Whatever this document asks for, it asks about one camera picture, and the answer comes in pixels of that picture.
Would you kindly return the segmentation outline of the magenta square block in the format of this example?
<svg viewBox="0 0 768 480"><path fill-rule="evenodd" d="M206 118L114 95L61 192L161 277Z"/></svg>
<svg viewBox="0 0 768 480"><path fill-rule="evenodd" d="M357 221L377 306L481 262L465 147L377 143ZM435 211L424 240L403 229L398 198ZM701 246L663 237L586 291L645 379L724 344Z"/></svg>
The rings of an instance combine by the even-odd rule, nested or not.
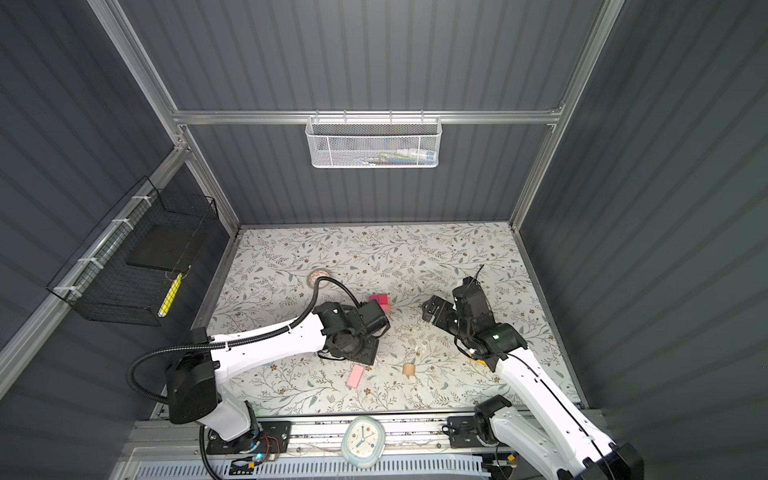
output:
<svg viewBox="0 0 768 480"><path fill-rule="evenodd" d="M389 298L386 294L370 295L369 299L371 301L376 301L381 307L389 305Z"/></svg>

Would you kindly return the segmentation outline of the light pink rectangular block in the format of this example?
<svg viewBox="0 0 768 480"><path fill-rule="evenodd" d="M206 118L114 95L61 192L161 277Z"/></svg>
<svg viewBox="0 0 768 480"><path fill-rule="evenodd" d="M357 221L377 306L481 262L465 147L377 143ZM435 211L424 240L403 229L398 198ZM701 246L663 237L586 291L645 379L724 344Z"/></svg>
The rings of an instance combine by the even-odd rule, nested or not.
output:
<svg viewBox="0 0 768 480"><path fill-rule="evenodd" d="M346 385L351 389L357 389L364 373L365 368L362 365L354 365L346 381Z"/></svg>

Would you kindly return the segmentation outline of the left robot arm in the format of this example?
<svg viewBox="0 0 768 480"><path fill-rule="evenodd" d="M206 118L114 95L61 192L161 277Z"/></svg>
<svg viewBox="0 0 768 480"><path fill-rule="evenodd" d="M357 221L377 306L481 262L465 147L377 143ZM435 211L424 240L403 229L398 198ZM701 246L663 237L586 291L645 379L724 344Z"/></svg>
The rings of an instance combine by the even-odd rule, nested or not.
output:
<svg viewBox="0 0 768 480"><path fill-rule="evenodd" d="M376 301L358 306L325 302L306 316L236 334L204 336L196 351L177 352L166 369L169 421L200 424L224 441L256 428L252 408L229 390L228 382L256 367L321 352L371 366L379 339L390 328Z"/></svg>

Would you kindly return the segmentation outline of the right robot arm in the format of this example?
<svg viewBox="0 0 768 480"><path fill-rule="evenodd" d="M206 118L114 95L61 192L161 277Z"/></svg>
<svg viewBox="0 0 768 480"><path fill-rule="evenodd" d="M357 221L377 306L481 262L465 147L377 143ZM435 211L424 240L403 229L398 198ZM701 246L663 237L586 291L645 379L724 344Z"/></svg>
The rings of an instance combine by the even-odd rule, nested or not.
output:
<svg viewBox="0 0 768 480"><path fill-rule="evenodd" d="M617 444L567 398L521 334L495 319L476 278L464 278L452 295L426 300L423 320L449 333L464 356L485 364L533 416L523 417L510 400L495 395L475 406L471 425L449 420L452 442L506 445L546 479L644 478L640 453L629 443Z"/></svg>

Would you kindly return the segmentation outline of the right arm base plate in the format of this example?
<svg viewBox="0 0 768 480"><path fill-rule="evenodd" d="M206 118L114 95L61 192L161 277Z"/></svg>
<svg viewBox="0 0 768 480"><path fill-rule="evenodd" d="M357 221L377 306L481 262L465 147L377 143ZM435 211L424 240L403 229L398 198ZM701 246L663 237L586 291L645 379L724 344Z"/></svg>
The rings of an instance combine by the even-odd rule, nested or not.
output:
<svg viewBox="0 0 768 480"><path fill-rule="evenodd" d="M498 442L481 431L474 416L449 416L441 426L454 449L496 447Z"/></svg>

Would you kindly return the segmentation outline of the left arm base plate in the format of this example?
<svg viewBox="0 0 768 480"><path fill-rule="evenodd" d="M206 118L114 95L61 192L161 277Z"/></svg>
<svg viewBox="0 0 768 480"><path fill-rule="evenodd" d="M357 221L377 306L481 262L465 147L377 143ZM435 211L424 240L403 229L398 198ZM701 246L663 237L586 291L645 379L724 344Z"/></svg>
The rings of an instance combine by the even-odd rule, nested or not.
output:
<svg viewBox="0 0 768 480"><path fill-rule="evenodd" d="M207 434L208 455L279 455L286 453L293 424L289 421L259 421L258 432L248 431L234 440L225 441L215 433Z"/></svg>

